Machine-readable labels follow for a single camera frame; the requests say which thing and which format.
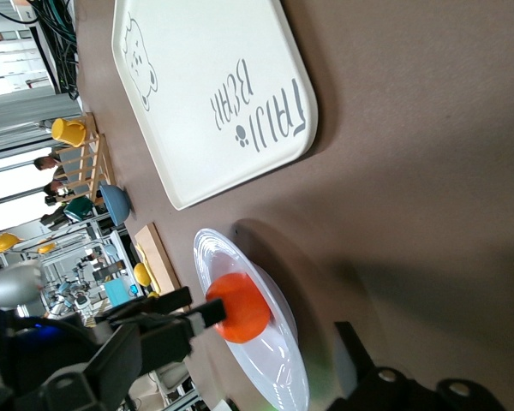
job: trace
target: yellow cup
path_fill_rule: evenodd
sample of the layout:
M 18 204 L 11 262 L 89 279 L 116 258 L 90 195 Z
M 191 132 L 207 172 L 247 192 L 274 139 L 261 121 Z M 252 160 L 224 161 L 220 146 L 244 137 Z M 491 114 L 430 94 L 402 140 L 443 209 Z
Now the yellow cup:
M 51 126 L 51 137 L 73 147 L 80 147 L 86 139 L 86 126 L 77 120 L 57 118 Z

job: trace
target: yellow object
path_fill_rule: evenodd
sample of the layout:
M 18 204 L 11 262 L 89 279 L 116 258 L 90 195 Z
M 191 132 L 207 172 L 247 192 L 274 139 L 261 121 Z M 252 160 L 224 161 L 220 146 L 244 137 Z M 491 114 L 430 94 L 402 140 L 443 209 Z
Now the yellow object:
M 142 285 L 143 287 L 147 287 L 151 283 L 151 278 L 148 275 L 148 271 L 143 263 L 137 263 L 134 267 L 134 274 L 137 283 Z
M 152 287 L 156 290 L 157 293 L 160 293 L 162 289 L 160 288 L 160 284 L 158 284 L 158 281 L 156 281 L 156 277 L 152 273 L 151 267 L 148 264 L 148 261 L 146 260 L 146 255 L 145 251 L 143 251 L 143 247 L 141 247 L 139 244 L 135 244 L 135 248 L 137 248 L 137 251 L 139 251 L 140 256 L 143 258 L 143 264 L 145 265 L 148 276 L 151 278 Z
M 48 244 L 47 246 L 40 247 L 37 251 L 38 254 L 46 254 L 47 252 L 51 251 L 53 248 L 55 248 L 56 243 L 52 242 Z
M 0 253 L 9 250 L 15 244 L 22 241 L 17 235 L 11 233 L 3 233 L 0 235 Z
M 51 126 L 51 137 L 73 147 L 80 147 L 86 139 L 86 126 L 77 120 L 57 118 Z

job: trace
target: screw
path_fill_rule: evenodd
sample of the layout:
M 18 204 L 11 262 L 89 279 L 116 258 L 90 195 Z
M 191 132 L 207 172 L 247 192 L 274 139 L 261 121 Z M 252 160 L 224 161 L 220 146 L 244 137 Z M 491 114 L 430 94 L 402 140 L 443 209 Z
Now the screw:
M 459 396 L 470 395 L 470 388 L 463 383 L 451 383 L 449 389 Z
M 380 370 L 379 377 L 385 380 L 387 383 L 393 383 L 396 381 L 396 373 L 392 370 Z

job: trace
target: white tray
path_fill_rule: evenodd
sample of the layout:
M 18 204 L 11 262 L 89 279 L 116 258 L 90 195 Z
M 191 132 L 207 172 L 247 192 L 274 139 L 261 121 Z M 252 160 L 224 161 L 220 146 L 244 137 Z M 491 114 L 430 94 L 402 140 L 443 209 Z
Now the white tray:
M 117 0 L 112 52 L 177 210 L 312 145 L 316 98 L 279 0 Z

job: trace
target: wooden board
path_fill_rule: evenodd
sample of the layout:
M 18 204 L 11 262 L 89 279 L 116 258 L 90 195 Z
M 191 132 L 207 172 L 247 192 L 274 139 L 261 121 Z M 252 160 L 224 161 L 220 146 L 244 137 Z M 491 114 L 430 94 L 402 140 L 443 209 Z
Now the wooden board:
M 157 290 L 157 292 L 160 295 L 164 295 L 181 288 L 181 284 L 173 270 L 168 253 L 165 251 L 154 223 L 147 224 L 141 231 L 135 234 L 135 241 L 142 248 L 152 274 L 158 282 L 160 290 L 159 292 Z

